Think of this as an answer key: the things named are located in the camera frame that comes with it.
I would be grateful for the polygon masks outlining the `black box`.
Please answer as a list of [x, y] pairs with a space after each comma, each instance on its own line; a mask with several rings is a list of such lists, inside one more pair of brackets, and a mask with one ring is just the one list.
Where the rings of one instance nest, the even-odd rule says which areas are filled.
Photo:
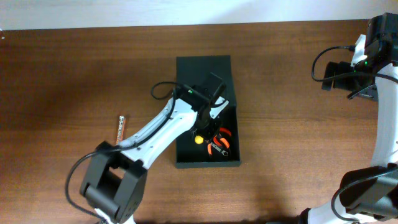
[[217, 117], [221, 121], [220, 128], [227, 128], [232, 132], [232, 136], [229, 137], [219, 130], [214, 137], [226, 138], [230, 144], [230, 154], [228, 157], [224, 157], [216, 150], [213, 150], [213, 155], [210, 157], [207, 152], [207, 144], [210, 141], [201, 145], [195, 144], [192, 138], [192, 131], [189, 130], [176, 140], [176, 167], [179, 169], [237, 167], [241, 164], [236, 113], [237, 102], [231, 71], [231, 57], [229, 55], [219, 55], [177, 58], [177, 81], [180, 83], [190, 86], [196, 85], [204, 90], [213, 91], [214, 88], [206, 83], [206, 79], [212, 75], [216, 75], [223, 80], [226, 88], [220, 96], [229, 101], [228, 106]]

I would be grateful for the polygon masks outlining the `yellow black screwdriver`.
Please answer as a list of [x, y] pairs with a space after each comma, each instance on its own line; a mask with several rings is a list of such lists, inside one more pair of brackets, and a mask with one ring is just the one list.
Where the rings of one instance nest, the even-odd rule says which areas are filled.
[[202, 136], [200, 136], [200, 135], [196, 135], [195, 138], [194, 138], [194, 141], [195, 141], [196, 144], [203, 144], [204, 138]]

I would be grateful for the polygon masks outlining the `silver ring spanner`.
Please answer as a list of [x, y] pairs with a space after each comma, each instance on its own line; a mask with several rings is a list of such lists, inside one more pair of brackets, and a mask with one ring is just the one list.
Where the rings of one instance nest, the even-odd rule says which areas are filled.
[[219, 150], [219, 153], [221, 153], [223, 156], [228, 156], [228, 152], [224, 150]]

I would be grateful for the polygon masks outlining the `orange black long-nose pliers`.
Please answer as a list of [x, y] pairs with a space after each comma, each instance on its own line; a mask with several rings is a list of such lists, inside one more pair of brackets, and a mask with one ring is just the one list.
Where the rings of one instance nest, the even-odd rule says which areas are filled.
[[219, 152], [219, 150], [224, 150], [228, 152], [228, 155], [230, 154], [230, 144], [226, 140], [226, 138], [217, 138], [214, 137], [212, 141], [210, 141], [207, 144], [207, 152], [208, 155], [211, 157], [213, 155], [213, 150], [216, 150]]

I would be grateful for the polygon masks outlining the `orange handled metal file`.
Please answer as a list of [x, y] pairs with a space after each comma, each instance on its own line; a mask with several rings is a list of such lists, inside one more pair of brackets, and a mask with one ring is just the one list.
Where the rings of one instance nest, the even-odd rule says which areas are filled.
[[116, 144], [119, 144], [124, 139], [124, 129], [126, 124], [126, 118], [123, 115], [119, 116], [118, 131], [116, 136]]

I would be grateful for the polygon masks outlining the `red small cutting pliers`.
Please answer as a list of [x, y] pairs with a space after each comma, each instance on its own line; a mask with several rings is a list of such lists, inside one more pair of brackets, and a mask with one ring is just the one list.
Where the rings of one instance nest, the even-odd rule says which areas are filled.
[[221, 127], [221, 128], [220, 128], [220, 132], [221, 132], [221, 133], [224, 133], [224, 134], [227, 134], [229, 137], [232, 136], [232, 132], [231, 132], [230, 130], [228, 130], [227, 128]]

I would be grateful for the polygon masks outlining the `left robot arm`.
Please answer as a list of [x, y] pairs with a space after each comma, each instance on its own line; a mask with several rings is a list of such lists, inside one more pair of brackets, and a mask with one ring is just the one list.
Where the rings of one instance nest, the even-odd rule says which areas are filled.
[[209, 74], [199, 85], [176, 83], [163, 110], [140, 131], [115, 145], [102, 142], [90, 161], [80, 194], [101, 223], [133, 222], [141, 203], [147, 171], [179, 136], [187, 131], [210, 144], [221, 122], [217, 116], [228, 105], [221, 95], [225, 82]]

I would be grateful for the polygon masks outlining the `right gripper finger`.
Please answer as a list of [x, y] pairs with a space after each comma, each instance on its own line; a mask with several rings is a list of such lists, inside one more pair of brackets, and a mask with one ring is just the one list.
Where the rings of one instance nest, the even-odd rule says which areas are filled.
[[[334, 76], [341, 75], [345, 72], [345, 62], [339, 62], [335, 65]], [[335, 79], [333, 81], [333, 88], [345, 89], [345, 81], [343, 79]]]
[[[329, 62], [326, 65], [324, 79], [333, 78], [336, 75], [338, 69], [338, 64], [335, 62]], [[322, 82], [322, 90], [330, 91], [334, 87], [334, 81], [324, 81]]]

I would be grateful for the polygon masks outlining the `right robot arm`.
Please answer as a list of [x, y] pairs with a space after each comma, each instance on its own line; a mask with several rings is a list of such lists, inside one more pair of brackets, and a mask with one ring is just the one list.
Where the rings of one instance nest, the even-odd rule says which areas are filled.
[[347, 172], [331, 200], [305, 209], [295, 223], [372, 223], [397, 219], [397, 14], [368, 21], [350, 62], [329, 62], [323, 90], [347, 90], [348, 99], [378, 103], [377, 134], [371, 165]]

